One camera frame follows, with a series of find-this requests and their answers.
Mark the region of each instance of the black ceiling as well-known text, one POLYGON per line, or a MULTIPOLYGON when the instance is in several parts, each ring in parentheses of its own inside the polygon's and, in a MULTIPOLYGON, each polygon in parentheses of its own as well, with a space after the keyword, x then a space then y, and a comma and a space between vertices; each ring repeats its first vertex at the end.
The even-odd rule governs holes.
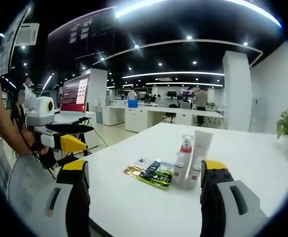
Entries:
MULTIPOLYGON (((111 72, 108 86, 115 83, 116 88, 121 88, 125 82, 143 86, 146 82, 155 82, 155 78, 161 77, 173 80, 178 78, 178 82, 195 82, 198 78, 198 82, 204 83, 217 83, 216 80, 220 79, 220 83, 224 84, 223 77, 205 75, 174 74, 131 79, 122 77, 176 71, 223 73, 222 58, 226 50, 247 54, 249 63, 259 55, 258 52, 244 47, 189 41, 135 49, 95 65, 94 63, 100 60, 99 55, 69 60, 65 67, 59 66, 57 62, 54 68, 53 64, 46 64, 46 41, 50 32, 81 15, 113 5, 117 5, 119 10, 123 8, 123 4, 126 5, 113 1, 85 3, 77 0, 74 5, 63 3, 62 10, 59 10, 58 5, 36 3, 25 22, 40 23, 37 45, 27 46, 25 49, 17 47, 12 57, 12 66, 15 69, 11 69, 8 75, 4 76, 19 86, 26 78, 25 73, 28 73, 32 81, 37 84, 44 83, 47 75, 54 72, 53 80, 57 80, 60 84, 64 78, 70 79, 72 74, 78 75, 82 66, 85 66, 111 72)), ((134 49, 135 44, 143 46, 169 40, 185 40, 188 35, 193 39, 224 40, 240 44, 246 41, 248 46, 263 52, 257 62, 263 60, 285 41, 282 29, 278 25, 238 4, 224 0, 167 0, 117 18, 112 45, 108 45, 108 50, 101 56, 106 58, 124 50, 134 49)), ((4 81, 2 86, 12 89, 4 81)))

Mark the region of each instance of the blue box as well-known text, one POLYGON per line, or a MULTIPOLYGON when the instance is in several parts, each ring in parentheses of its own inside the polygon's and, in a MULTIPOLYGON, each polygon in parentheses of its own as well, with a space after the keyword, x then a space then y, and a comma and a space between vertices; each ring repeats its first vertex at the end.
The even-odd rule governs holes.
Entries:
POLYGON ((138 100, 128 100, 129 108, 138 108, 138 100))

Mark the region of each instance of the person's arm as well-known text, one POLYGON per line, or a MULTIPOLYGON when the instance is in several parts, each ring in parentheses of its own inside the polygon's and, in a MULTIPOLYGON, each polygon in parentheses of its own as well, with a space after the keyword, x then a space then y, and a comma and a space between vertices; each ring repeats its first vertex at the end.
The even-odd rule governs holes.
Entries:
MULTIPOLYGON (((34 134, 30 131, 23 129, 22 133, 31 146, 34 142, 34 134)), ((30 152, 30 149, 27 147, 24 142, 20 131, 17 126, 14 126, 8 112, 5 110, 3 101, 2 101, 2 91, 0 83, 0 135, 4 138, 7 144, 15 150, 19 155, 24 155, 30 152)))

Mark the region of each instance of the red screen display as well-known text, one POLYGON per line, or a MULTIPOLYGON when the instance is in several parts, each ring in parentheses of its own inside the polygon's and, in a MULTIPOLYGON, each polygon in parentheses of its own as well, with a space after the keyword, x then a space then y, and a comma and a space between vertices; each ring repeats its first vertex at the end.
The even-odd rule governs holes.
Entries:
POLYGON ((89 76, 80 76, 64 83, 61 111, 85 112, 89 76))

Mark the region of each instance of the floor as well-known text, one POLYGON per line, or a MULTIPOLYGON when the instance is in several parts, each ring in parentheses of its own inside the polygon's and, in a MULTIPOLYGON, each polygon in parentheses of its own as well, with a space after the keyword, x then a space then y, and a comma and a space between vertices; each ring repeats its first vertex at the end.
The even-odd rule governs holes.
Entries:
MULTIPOLYGON (((129 132, 125 130, 125 123, 117 124, 114 126, 105 126, 103 124, 96 125, 96 132, 100 135, 108 146, 114 145, 122 140, 125 140, 135 134, 136 132, 129 132)), ((16 161, 15 153, 12 148, 2 139, 2 146, 5 152, 8 163, 11 168, 14 166, 16 161)), ((99 138, 99 146, 90 149, 91 153, 98 152, 106 148, 105 143, 99 138)))

